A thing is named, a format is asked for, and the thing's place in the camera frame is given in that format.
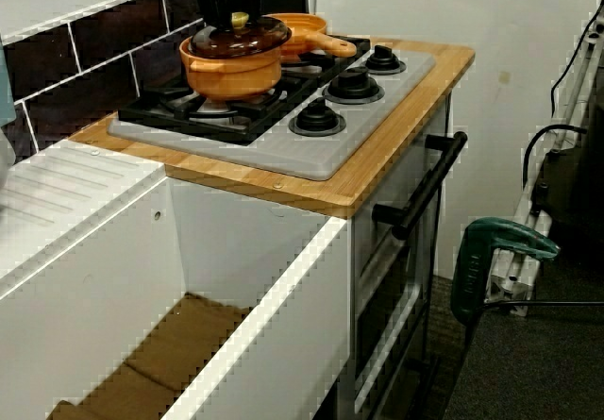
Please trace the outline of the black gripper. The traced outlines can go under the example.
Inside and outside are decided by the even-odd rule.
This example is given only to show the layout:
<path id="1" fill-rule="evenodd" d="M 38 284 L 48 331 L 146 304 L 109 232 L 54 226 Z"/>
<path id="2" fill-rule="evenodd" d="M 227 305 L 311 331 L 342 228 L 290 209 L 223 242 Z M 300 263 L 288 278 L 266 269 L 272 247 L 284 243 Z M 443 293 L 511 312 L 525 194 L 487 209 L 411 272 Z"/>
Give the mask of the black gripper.
<path id="1" fill-rule="evenodd" d="M 248 14 L 248 27 L 261 27 L 260 0 L 197 0 L 200 15 L 206 26 L 219 31 L 232 30 L 232 13 Z"/>

